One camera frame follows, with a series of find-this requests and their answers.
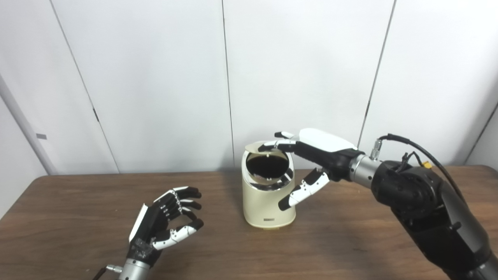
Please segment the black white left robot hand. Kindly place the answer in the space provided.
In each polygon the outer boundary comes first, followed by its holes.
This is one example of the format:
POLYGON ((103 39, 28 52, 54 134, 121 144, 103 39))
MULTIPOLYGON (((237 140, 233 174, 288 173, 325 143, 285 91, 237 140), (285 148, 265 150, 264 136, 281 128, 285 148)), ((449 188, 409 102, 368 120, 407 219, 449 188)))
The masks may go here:
POLYGON ((128 259, 154 266, 162 250, 199 231, 204 222, 193 209, 200 210, 198 188, 182 186, 167 190, 151 205, 143 204, 129 235, 128 259))

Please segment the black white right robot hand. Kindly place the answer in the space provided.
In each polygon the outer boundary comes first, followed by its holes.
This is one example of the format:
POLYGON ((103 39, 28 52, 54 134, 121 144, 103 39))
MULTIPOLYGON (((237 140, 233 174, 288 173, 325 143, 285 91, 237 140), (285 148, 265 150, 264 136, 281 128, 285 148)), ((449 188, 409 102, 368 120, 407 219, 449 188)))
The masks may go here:
POLYGON ((258 151, 292 153, 318 165, 279 201, 281 211, 294 207, 331 181, 350 181, 351 163, 365 155, 348 140, 319 129, 302 129, 298 135, 281 131, 275 137, 278 139, 263 143, 258 151))

